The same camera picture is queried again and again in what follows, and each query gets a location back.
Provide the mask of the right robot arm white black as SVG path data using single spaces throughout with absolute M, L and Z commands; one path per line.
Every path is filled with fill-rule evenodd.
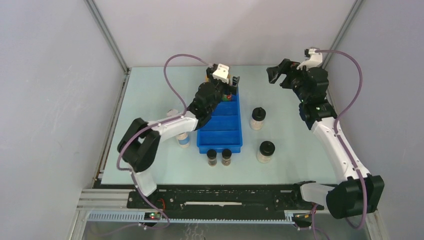
M 328 209 L 335 219 L 344 219 L 377 210 L 384 180 L 372 175 L 349 145 L 333 106 L 327 100 L 328 72 L 321 67 L 308 67 L 285 58 L 280 64 L 266 69 L 268 81 L 275 84 L 281 75 L 280 86 L 292 90 L 298 97 L 299 115 L 308 129 L 323 146 L 330 160 L 336 185 L 315 181 L 296 184 L 291 204 L 304 209 L 310 203 Z

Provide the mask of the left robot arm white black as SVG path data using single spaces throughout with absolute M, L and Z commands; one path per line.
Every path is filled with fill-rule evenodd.
M 138 201 L 145 208 L 158 202 L 157 184 L 149 168 L 155 161 L 159 144 L 182 133 L 203 128 L 213 117 L 224 94 L 237 95 L 240 77 L 230 76 L 229 68 L 213 64 L 206 69 L 207 81 L 199 85 L 192 102 L 181 113 L 156 121 L 136 118 L 117 146 L 118 160 L 129 167 L 135 187 L 140 191 Z

